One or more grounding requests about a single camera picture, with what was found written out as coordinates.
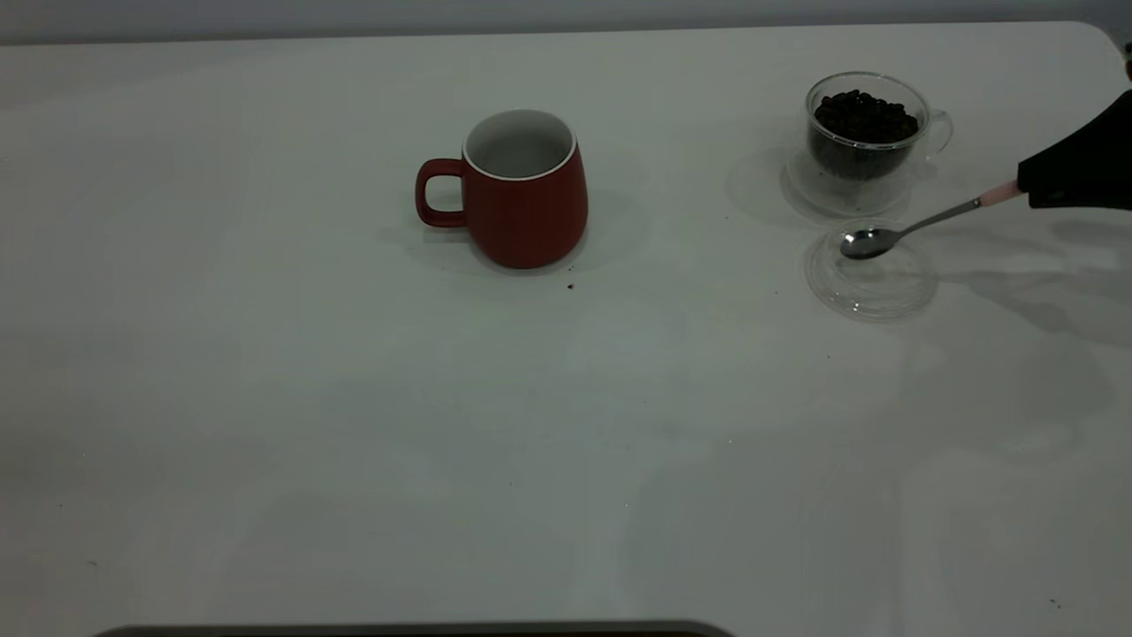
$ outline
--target mug handle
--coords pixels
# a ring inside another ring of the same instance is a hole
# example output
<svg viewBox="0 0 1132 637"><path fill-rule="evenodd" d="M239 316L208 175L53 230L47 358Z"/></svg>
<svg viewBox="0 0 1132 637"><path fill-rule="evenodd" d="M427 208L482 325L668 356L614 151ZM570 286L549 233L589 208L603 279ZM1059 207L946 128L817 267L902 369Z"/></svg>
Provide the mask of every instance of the mug handle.
<svg viewBox="0 0 1132 637"><path fill-rule="evenodd" d="M417 216L436 227L462 227L468 225L464 210L443 212L428 205L424 197L424 184L434 177L461 177L463 164L460 160L428 160L417 171Z"/></svg>
<svg viewBox="0 0 1132 637"><path fill-rule="evenodd" d="M932 119L928 123L928 153L927 160L932 161L935 155L943 152L951 143L951 136L955 134L955 126L951 122L951 115L947 111L941 111L940 109L932 109Z"/></svg>

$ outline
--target spoon handle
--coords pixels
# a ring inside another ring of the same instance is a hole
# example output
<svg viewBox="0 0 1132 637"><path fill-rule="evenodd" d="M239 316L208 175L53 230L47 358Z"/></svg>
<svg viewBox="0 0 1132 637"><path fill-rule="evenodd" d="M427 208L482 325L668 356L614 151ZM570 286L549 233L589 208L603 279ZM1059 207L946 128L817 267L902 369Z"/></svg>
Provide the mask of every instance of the spoon handle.
<svg viewBox="0 0 1132 637"><path fill-rule="evenodd" d="M938 223L946 218L951 218L952 216L958 216L960 214L963 214L964 212L971 212L972 209L992 206L1002 203L1006 199L1012 199L1021 193L1022 191L1018 189L1018 181L1009 181L1006 183L1003 183L1002 186L992 188L986 192L983 192L981 195L975 197L969 201L963 201L954 207L950 207L941 212L940 214L934 214L918 223L912 223L911 225L906 227L904 231L900 233L900 235L903 236L904 234L909 232L915 232L916 230L919 230L925 225Z"/></svg>

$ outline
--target coffee bean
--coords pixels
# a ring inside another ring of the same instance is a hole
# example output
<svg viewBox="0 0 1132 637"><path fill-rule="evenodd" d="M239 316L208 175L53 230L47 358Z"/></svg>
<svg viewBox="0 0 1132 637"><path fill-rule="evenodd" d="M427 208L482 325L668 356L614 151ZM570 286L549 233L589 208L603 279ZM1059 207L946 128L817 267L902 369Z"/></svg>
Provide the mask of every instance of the coffee bean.
<svg viewBox="0 0 1132 637"><path fill-rule="evenodd" d="M866 144L895 144L919 130L919 121L904 112L903 104L878 100L860 91L822 97L814 118L830 132ZM911 148L859 148L812 128L809 149L833 174L864 181L895 170Z"/></svg>

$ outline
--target spoon bowl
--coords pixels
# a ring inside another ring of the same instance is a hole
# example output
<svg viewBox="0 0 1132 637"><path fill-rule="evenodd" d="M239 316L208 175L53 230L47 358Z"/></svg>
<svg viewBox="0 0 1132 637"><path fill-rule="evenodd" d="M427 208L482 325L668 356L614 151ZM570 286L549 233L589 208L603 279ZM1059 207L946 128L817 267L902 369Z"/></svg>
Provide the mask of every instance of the spoon bowl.
<svg viewBox="0 0 1132 637"><path fill-rule="evenodd" d="M855 260L874 258L892 249L903 232L886 227L865 227L847 232L841 239L841 256Z"/></svg>

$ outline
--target pink spoon handle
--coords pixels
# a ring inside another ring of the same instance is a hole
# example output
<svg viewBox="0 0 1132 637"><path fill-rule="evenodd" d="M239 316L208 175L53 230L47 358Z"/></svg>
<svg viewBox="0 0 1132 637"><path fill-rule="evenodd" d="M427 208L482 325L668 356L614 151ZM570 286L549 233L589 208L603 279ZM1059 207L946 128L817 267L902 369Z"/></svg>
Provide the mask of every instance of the pink spoon handle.
<svg viewBox="0 0 1132 637"><path fill-rule="evenodd" d="M1007 181L997 188L990 188L986 192L979 195L979 206L987 207L995 204L1001 204L1007 199L1012 199L1022 191L1018 189L1018 180Z"/></svg>

